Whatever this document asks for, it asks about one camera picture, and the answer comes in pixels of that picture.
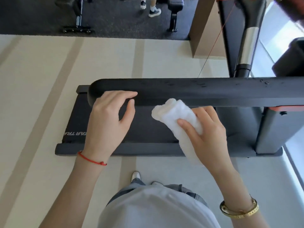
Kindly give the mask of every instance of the red cord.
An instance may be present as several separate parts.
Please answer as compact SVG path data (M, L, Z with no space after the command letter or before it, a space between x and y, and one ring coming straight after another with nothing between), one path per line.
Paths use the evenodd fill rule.
M235 3L234 3L234 5L233 5L233 7L231 8L230 13L229 13L228 16L227 16L227 19L226 19L226 21L224 22L224 24L223 24L223 26L222 26L222 28L221 28L221 31L219 32L219 34L218 34L218 36L217 36L217 38L216 38L216 40L215 40L215 43L216 43L216 41L218 40L218 37L219 37L219 35L221 34L221 32L222 32L222 30L223 30L223 28L224 28L226 22L228 21L228 19L229 19L229 17L230 17L230 14L232 13L232 10L233 10L234 6L235 6ZM211 52L212 52L214 46L215 46L215 43L213 44L213 46L212 46L212 48L211 48L211 50L210 50L210 53L208 54L208 57L207 57L207 59L206 59L204 65L203 65L203 68L204 68L204 66L205 66L205 64L206 64L206 62L207 62L207 60L208 60L208 58L209 58L209 56L210 56L210 54L211 54Z
M94 163L94 164L97 164L97 165L102 165L102 166L106 166L106 165L107 165L107 164L104 164L104 162L96 162L96 161L93 161L93 160L91 160L91 159L88 159L87 157L83 156L81 152L82 152L82 151L79 151L77 154L78 154L80 157L82 157L83 159L85 159L85 160L87 160L87 161L89 161L89 162L92 162L92 163Z

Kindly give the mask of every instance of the white t-shirt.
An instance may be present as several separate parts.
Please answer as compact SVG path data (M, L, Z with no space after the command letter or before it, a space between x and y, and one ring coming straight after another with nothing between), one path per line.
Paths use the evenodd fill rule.
M139 187L115 199L98 228L220 228L214 214L189 195L160 185Z

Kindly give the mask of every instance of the sneaker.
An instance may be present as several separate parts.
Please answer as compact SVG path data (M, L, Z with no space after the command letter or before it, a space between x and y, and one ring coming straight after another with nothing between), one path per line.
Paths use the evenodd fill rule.
M157 8L155 8L154 11L150 10L149 17L152 18L152 17L158 16L161 14L161 12L162 12L161 9L157 9Z
M138 171L134 171L132 176L131 176L131 182L135 179L135 178L138 178L139 180L141 180L141 177L140 177L140 173Z
M142 0L142 1L140 2L140 8L141 8L141 9L146 9L146 2L145 2L144 0Z
M160 186L163 186L164 184L160 183L159 181L153 181L151 183L151 185L160 185Z

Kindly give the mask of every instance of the folded towel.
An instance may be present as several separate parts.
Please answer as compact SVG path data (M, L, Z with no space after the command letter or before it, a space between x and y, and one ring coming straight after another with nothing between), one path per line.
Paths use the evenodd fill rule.
M202 164L196 156L188 135L177 124L177 119L184 119L195 128L198 134L203 133L200 121L197 119L193 111L182 102L182 100L176 101L171 98L166 101L164 105L155 106L152 110L152 117L168 126L168 128L173 132L173 135L178 139L181 150L192 164Z

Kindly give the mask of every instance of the gold bracelet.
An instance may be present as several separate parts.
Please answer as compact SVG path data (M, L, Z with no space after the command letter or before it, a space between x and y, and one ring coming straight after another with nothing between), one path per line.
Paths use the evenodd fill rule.
M253 209L251 209L248 212L244 212L244 211L240 210L240 214L231 214L231 212L232 213L237 213L237 212L229 210L225 205L225 201L222 201L219 208L224 215L226 215L230 218L240 219L240 218L249 217L259 211L259 205L258 205L257 201L253 198L251 198L251 199L252 199L252 203L253 203L254 207L253 207Z

